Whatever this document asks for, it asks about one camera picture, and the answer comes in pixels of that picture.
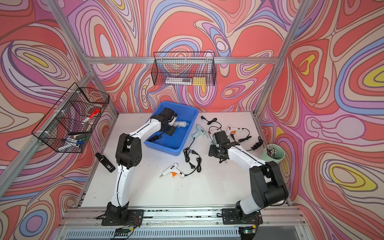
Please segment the small white glue gun front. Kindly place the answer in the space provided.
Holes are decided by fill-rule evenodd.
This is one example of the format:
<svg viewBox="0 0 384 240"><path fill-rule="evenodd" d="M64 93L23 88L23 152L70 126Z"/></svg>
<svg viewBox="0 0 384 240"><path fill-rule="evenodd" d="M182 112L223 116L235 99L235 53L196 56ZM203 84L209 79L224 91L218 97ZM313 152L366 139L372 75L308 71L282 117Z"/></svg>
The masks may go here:
<svg viewBox="0 0 384 240"><path fill-rule="evenodd" d="M164 177L164 176L166 176L168 174L172 174L173 177L175 177L175 176L180 176L181 178L185 177L185 174L178 169L178 164L177 163L174 163L171 166L169 166L167 169L165 169L163 171L163 173L160 175L160 178Z"/></svg>

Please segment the mint glue gun small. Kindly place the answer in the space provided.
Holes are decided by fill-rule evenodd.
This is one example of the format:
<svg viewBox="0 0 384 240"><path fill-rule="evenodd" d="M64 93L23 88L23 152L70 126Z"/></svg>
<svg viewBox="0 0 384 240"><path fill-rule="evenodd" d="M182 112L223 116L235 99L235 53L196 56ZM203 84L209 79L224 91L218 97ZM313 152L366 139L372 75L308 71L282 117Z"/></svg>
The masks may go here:
<svg viewBox="0 0 384 240"><path fill-rule="evenodd" d="M194 139L197 139L197 138L202 137L202 136L207 136L206 130L201 125L196 124L196 129L197 129L197 131L194 134L192 134L192 137Z"/></svg>

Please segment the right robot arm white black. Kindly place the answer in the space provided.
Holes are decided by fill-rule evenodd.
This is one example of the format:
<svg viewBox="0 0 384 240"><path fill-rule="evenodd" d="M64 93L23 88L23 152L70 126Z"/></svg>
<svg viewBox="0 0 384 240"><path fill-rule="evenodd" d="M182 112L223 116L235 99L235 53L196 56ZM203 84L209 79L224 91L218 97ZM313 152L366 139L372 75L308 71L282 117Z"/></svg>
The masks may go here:
<svg viewBox="0 0 384 240"><path fill-rule="evenodd" d="M249 171L251 194L236 203L233 209L222 209L220 216L225 225L259 225L261 210L288 198L288 190L276 162L266 162L246 151L239 143L230 141L225 131L213 134L209 156L237 163Z"/></svg>

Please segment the large white glue gun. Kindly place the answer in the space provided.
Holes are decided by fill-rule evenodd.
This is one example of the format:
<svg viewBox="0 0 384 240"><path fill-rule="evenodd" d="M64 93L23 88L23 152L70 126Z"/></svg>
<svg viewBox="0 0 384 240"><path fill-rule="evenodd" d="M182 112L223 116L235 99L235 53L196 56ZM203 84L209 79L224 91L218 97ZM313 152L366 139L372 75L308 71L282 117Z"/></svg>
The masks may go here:
<svg viewBox="0 0 384 240"><path fill-rule="evenodd" d="M168 123L169 126L171 126L172 128L187 128L190 123L186 122L186 121L171 121L170 123Z"/></svg>

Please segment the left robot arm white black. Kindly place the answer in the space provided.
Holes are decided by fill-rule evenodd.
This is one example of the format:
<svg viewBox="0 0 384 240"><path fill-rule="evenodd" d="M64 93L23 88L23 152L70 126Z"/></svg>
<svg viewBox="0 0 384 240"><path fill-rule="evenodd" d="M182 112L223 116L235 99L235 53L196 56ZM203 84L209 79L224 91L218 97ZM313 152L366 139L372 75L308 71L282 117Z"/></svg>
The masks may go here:
<svg viewBox="0 0 384 240"><path fill-rule="evenodd" d="M142 160L142 143L156 132L172 136L177 114L164 108L158 115L152 115L139 129L119 136L116 149L118 177L115 191L103 216L102 226L139 226L140 222L128 211L130 186L135 167Z"/></svg>

